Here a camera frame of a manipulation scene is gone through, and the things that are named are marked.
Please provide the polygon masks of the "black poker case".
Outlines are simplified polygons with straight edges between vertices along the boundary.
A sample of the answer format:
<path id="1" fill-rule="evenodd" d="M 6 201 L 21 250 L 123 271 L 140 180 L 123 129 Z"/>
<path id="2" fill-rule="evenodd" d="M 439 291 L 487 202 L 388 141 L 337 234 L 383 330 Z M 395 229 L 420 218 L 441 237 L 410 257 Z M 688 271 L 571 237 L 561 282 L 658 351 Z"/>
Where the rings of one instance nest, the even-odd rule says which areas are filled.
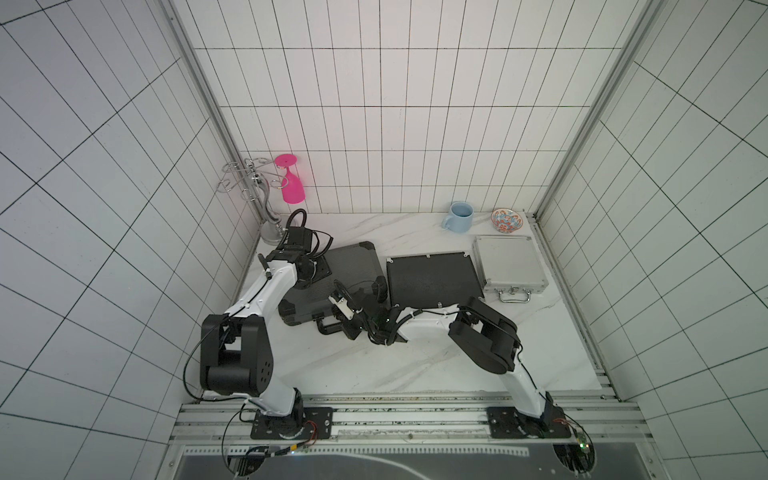
<path id="1" fill-rule="evenodd" d="M 346 319 L 328 298 L 343 297 L 336 289 L 341 284 L 351 295 L 348 302 L 356 307 L 390 306 L 387 281 L 375 246 L 363 241 L 331 249 L 319 265 L 316 281 L 306 288 L 292 288 L 280 301 L 278 313 L 288 326 L 315 323 L 323 335 L 342 332 L 353 340 L 363 330 L 362 323 Z"/>
<path id="2" fill-rule="evenodd" d="M 433 309 L 484 297 L 466 252 L 392 257 L 386 270 L 391 302 L 400 307 Z"/>

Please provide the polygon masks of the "silver aluminium poker case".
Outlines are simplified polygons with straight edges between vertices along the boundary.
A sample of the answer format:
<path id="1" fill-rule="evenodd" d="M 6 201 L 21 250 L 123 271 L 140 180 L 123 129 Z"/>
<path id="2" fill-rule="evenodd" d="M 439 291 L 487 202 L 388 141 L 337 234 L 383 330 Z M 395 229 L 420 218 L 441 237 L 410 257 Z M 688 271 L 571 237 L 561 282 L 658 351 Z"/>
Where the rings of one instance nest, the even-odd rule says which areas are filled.
<path id="1" fill-rule="evenodd" d="M 474 260 L 483 291 L 502 303 L 525 304 L 549 286 L 534 240 L 529 236 L 477 236 Z"/>

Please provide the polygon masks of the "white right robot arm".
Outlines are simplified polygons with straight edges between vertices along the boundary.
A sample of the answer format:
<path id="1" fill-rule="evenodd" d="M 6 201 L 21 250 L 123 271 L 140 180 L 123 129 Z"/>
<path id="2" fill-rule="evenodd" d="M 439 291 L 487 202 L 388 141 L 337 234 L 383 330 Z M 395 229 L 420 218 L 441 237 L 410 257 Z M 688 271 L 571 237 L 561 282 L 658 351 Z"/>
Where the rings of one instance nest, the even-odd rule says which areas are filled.
<path id="1" fill-rule="evenodd" d="M 374 344 L 446 337 L 483 371 L 500 378 L 511 397 L 507 407 L 486 409 L 494 439 L 572 439 L 575 430 L 552 396 L 539 389 L 522 364 L 517 326 L 476 297 L 442 308 L 387 308 L 374 294 L 349 293 L 342 284 L 328 297 L 334 323 L 316 319 L 323 335 L 338 332 L 350 339 L 365 334 Z"/>

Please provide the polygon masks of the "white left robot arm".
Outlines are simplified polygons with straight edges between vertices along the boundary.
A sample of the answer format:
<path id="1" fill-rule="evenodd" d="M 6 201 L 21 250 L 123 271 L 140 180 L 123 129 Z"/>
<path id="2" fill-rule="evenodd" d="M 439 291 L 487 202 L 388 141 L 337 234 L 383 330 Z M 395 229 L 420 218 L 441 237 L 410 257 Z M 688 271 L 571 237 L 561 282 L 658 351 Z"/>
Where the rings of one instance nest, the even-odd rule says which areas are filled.
<path id="1" fill-rule="evenodd" d="M 267 319 L 295 286 L 321 277 L 327 247 L 319 234 L 290 226 L 268 255 L 259 255 L 262 271 L 234 305 L 208 316 L 201 331 L 199 383 L 219 399 L 242 398 L 256 408 L 259 425 L 285 437 L 298 435 L 306 422 L 300 392 L 274 377 L 275 362 Z"/>

